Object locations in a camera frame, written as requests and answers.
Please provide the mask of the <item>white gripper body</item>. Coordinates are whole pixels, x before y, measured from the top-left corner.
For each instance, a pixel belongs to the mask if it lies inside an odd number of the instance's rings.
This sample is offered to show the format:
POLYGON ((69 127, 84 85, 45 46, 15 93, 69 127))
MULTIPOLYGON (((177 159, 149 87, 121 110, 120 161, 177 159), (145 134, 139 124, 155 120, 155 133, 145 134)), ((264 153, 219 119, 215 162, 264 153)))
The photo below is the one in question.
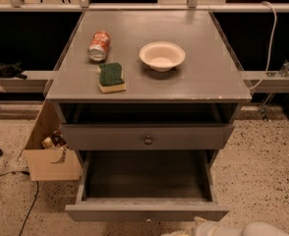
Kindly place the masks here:
POLYGON ((219 223, 214 221, 203 221, 198 223, 192 231, 192 236, 216 236, 219 223))

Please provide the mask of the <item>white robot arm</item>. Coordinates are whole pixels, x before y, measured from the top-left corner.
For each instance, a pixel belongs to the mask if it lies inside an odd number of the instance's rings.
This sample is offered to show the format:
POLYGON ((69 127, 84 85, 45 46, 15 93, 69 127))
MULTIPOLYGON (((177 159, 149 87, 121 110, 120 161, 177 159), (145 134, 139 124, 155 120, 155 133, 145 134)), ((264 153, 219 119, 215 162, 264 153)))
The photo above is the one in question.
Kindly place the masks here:
POLYGON ((231 227, 197 216, 192 229, 173 231, 161 236, 289 236, 289 234, 264 222, 250 222, 243 227, 231 227))

